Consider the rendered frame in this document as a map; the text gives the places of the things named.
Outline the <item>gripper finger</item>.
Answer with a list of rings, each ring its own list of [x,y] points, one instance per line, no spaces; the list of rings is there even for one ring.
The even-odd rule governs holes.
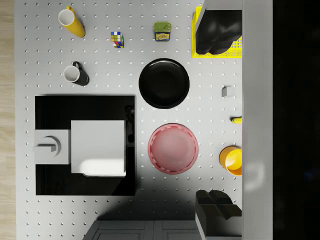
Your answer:
[[[194,19],[195,53],[223,54],[242,36],[242,0],[204,0]]]
[[[202,237],[242,236],[242,210],[223,191],[196,192],[195,220]]]

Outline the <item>yellow basket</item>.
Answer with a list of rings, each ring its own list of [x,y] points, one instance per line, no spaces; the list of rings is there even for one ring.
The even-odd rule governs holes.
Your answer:
[[[191,24],[191,56],[192,58],[242,58],[242,36],[232,42],[230,48],[221,54],[198,54],[196,52],[196,23],[201,13],[202,6],[197,6]]]

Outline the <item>yellow bowl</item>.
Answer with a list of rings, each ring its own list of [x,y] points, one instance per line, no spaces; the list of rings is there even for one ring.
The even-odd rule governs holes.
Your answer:
[[[219,163],[230,174],[242,176],[242,149],[235,146],[225,147],[219,154]]]

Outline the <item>flat-sided can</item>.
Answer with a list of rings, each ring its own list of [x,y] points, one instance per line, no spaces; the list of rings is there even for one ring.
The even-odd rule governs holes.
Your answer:
[[[153,24],[155,41],[167,42],[170,40],[172,25],[168,21],[156,21]]]

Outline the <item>grey cube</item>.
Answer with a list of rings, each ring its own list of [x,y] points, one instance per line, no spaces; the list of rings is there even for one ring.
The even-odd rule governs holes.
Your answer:
[[[222,98],[229,98],[236,96],[236,88],[233,86],[224,86],[221,90]]]

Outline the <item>red plate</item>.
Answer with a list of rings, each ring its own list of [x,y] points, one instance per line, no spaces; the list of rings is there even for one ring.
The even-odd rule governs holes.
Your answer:
[[[193,132],[178,123],[158,127],[148,142],[148,157],[153,166],[168,175],[188,171],[199,153],[198,141]]]

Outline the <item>black plate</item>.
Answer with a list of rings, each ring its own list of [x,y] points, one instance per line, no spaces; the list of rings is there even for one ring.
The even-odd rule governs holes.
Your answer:
[[[149,105],[158,109],[171,109],[188,95],[190,79],[178,61],[158,58],[143,68],[138,85],[142,98]]]

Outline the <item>puzzle cube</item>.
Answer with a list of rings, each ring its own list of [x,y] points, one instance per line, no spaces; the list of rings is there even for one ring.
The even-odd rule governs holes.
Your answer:
[[[115,48],[124,48],[124,37],[120,31],[112,31],[110,33],[110,41]]]

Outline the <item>black mug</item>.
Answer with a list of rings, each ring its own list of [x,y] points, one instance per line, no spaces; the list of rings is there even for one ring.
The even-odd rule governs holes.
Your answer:
[[[89,83],[89,76],[82,69],[82,65],[78,61],[74,61],[72,65],[67,66],[63,71],[63,77],[66,81],[79,86],[86,86]]]

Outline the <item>yellow mug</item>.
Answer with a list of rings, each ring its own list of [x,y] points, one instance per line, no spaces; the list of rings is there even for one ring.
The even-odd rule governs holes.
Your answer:
[[[66,6],[65,9],[59,12],[58,21],[75,36],[80,38],[85,36],[85,29],[71,6]]]

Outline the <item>black stove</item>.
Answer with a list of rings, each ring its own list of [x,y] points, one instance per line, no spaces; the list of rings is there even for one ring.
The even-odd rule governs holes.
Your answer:
[[[71,165],[38,164],[37,195],[134,196],[135,97],[133,95],[43,95],[35,97],[36,130],[69,130],[72,120],[124,120],[126,123],[126,176],[95,177],[72,173]]]

